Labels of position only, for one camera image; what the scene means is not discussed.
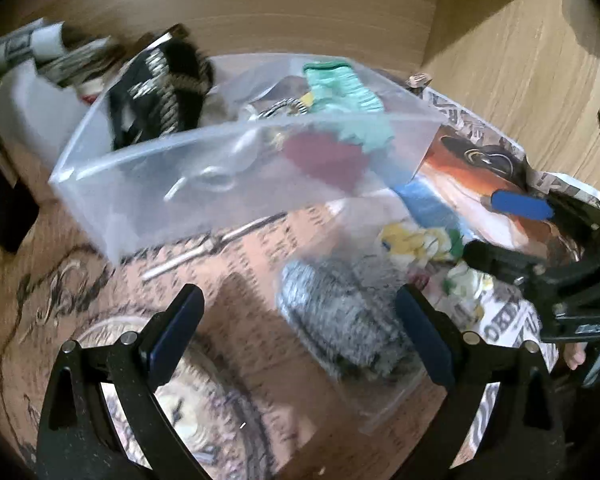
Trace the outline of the person right hand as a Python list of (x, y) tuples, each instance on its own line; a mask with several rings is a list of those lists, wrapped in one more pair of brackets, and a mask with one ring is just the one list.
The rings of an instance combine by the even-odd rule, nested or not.
[(565, 344), (562, 358), (570, 370), (576, 370), (585, 362), (585, 348), (585, 342), (570, 342), (570, 344)]

